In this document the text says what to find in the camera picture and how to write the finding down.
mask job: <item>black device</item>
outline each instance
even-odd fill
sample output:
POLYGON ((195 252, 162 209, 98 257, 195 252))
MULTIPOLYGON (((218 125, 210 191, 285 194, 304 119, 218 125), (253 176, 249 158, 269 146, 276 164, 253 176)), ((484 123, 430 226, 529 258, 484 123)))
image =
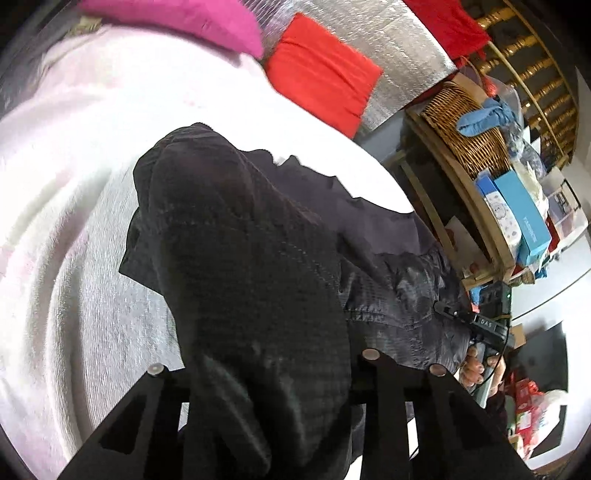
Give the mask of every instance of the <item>black device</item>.
MULTIPOLYGON (((375 349, 356 359, 350 403, 366 405, 361 480, 530 480, 533 473, 492 419, 444 366, 398 365, 375 349), (405 402, 417 421, 418 454, 408 455, 405 402)), ((152 365, 115 406, 59 480, 217 479, 207 427, 189 407, 189 376, 152 365)))
MULTIPOLYGON (((515 337, 509 331, 511 288, 501 281, 483 288, 480 292, 481 313, 453 309, 440 301, 435 302, 433 309, 440 315, 462 322, 470 329, 478 352, 477 358, 481 362, 515 348, 515 337)), ((485 380, 472 391, 474 400, 482 408, 486 406, 495 368, 485 365, 482 374, 485 380)))

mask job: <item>reflective foil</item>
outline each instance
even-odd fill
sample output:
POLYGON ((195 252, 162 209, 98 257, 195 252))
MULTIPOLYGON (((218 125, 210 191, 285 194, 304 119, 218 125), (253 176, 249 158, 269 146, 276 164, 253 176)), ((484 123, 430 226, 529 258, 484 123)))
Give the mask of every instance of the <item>reflective foil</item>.
POLYGON ((402 0, 243 0, 263 30, 268 57, 296 12, 312 17, 384 69, 363 113, 373 130, 455 71, 431 32, 402 0))

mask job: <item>pink fabric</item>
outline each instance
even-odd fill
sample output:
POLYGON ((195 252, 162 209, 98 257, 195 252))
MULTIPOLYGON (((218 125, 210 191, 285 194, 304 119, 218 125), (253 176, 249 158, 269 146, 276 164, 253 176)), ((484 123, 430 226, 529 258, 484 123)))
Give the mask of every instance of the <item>pink fabric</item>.
POLYGON ((258 59, 263 54, 256 18, 239 0, 82 0, 78 7, 121 23, 189 33, 258 59))

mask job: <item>blue glove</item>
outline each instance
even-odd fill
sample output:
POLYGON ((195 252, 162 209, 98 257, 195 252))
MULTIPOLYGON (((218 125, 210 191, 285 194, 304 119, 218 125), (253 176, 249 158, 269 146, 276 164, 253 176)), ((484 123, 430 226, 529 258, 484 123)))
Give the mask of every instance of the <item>blue glove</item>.
POLYGON ((503 100, 487 98, 480 110, 465 113, 456 123, 456 130, 464 137, 475 137, 491 128, 516 122, 517 117, 503 100))

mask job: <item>white cloth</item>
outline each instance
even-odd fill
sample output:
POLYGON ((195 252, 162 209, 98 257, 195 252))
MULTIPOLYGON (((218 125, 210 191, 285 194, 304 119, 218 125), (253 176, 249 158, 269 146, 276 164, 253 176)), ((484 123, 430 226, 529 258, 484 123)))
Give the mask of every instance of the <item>white cloth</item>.
POLYGON ((182 367, 164 299, 118 273, 132 169, 165 134, 204 122, 411 211, 377 161, 274 92, 248 56, 110 27, 45 62, 38 92, 0 122, 0 424, 39 480, 57 477, 149 364, 182 367))

